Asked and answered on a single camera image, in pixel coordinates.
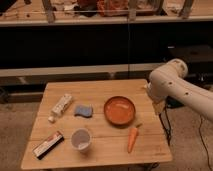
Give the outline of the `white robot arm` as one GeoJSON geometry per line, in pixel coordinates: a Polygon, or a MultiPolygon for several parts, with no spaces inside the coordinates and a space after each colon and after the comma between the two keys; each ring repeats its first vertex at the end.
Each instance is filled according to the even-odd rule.
{"type": "Polygon", "coordinates": [[[170,96],[213,122],[213,92],[185,81],[187,74],[188,67],[181,59],[159,66],[149,75],[148,96],[154,103],[170,96]]]}

